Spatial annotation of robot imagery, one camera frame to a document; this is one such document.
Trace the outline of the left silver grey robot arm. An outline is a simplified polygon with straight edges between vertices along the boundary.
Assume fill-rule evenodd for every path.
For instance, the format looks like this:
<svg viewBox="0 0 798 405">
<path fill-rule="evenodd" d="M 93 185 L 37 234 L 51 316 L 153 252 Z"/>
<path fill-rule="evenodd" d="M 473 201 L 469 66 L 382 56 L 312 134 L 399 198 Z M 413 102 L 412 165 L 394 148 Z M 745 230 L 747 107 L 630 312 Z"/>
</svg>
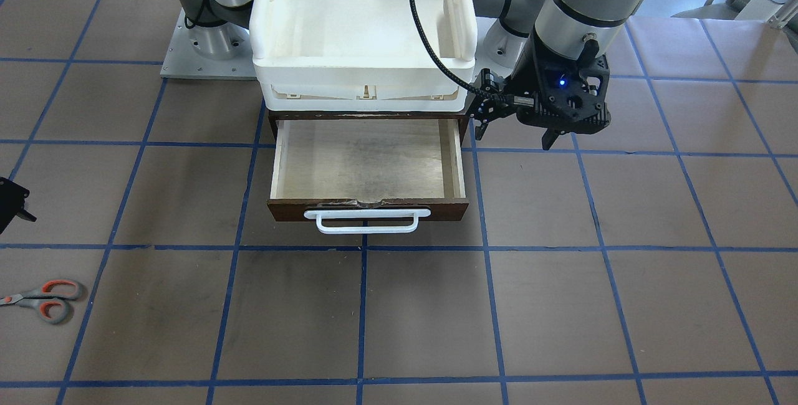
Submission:
<svg viewBox="0 0 798 405">
<path fill-rule="evenodd" d="M 473 0 L 479 16 L 504 35 L 488 50 L 510 75 L 483 68 L 471 86 L 468 115 L 475 138 L 490 122 L 516 117 L 542 128 L 542 149 L 566 133 L 593 135 L 609 126 L 607 50 L 643 0 Z M 507 56 L 501 56 L 506 44 Z"/>
</svg>

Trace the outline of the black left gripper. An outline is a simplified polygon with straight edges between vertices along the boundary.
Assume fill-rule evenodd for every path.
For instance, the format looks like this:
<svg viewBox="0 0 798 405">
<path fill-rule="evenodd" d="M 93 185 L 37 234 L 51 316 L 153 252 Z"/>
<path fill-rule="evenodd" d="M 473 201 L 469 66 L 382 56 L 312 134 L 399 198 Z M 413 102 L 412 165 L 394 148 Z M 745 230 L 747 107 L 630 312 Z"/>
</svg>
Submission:
<svg viewBox="0 0 798 405">
<path fill-rule="evenodd" d="M 541 138 L 547 151 L 568 133 L 596 133 L 609 126 L 606 104 L 610 81 L 607 57 L 599 55 L 594 38 L 577 44 L 577 56 L 570 59 L 550 50 L 538 36 L 530 36 L 511 73 L 511 95 L 518 104 L 522 97 L 535 98 L 532 107 L 521 107 L 523 124 L 547 128 Z M 515 115 L 505 103 L 481 103 L 476 108 L 476 141 L 481 141 L 490 122 Z"/>
</svg>

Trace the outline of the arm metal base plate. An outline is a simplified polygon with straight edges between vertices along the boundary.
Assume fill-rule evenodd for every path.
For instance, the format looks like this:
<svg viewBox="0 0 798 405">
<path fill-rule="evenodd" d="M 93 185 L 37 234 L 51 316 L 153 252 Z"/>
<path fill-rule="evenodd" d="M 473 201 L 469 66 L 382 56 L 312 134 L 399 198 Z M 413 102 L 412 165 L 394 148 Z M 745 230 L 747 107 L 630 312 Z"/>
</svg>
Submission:
<svg viewBox="0 0 798 405">
<path fill-rule="evenodd" d="M 510 33 L 496 18 L 476 17 L 476 20 L 475 72 L 488 68 L 502 77 L 510 75 L 521 56 L 527 36 L 521 37 Z"/>
<path fill-rule="evenodd" d="M 166 79 L 254 80 L 250 33 L 235 24 L 187 28 L 180 11 L 160 76 Z"/>
</svg>

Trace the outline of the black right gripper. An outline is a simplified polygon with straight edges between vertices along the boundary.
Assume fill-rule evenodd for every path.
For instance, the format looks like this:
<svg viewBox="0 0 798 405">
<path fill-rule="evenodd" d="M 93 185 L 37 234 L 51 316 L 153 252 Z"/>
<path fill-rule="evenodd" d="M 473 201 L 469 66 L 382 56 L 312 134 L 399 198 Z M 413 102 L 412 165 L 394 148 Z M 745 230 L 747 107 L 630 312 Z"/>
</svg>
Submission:
<svg viewBox="0 0 798 405">
<path fill-rule="evenodd" d="M 1 234 L 15 217 L 29 222 L 37 221 L 37 218 L 25 209 L 26 199 L 30 194 L 28 189 L 11 179 L 1 178 Z"/>
</svg>

